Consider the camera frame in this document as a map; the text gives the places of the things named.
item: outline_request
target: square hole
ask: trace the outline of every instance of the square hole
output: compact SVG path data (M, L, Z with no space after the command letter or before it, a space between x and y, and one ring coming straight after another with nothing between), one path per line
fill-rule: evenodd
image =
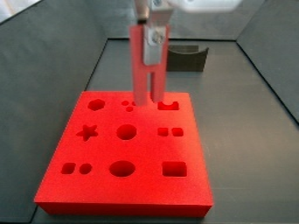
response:
M159 128L158 129L158 135L161 137L169 137L169 129L167 128Z
M163 162L163 175L166 177L186 177L187 165L185 162Z
M182 128L173 128L173 135L175 137L182 137L183 136L183 129Z

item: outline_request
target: block side face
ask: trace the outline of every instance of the block side face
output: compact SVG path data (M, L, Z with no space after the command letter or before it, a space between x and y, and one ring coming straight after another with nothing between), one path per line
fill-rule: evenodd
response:
M109 205L81 203L39 203L49 214L205 217L210 206Z
M137 107L133 99L129 92L83 93L37 203L211 206L189 94L166 93L165 105L178 102L179 110Z

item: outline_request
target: small round hole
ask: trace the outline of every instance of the small round hole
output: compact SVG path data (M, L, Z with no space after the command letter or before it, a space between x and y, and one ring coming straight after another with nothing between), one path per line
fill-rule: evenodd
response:
M85 175L90 174L91 170L93 170L91 164L83 164L79 168L81 174L85 174Z
M126 111L127 112L133 112L134 111L134 108L133 107L127 107Z
M122 105L123 105L123 106L127 106L129 103L130 103L129 101L123 101L123 102L122 102Z

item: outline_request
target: gray wall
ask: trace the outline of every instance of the gray wall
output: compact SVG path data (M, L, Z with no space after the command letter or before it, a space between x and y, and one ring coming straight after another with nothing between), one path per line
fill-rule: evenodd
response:
M0 221L33 218L34 195L106 42L82 0L42 1L0 25Z
M222 14L173 14L171 38L237 39L265 0L245 0L238 9ZM94 13L110 38L127 38L129 26L137 23L134 0L94 0Z
M299 122L299 1L268 0L238 43Z

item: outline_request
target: block top surface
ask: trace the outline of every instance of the block top surface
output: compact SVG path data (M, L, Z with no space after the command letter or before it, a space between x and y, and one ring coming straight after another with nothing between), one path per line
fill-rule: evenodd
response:
M35 202L211 205L190 95L138 107L131 92L85 92Z

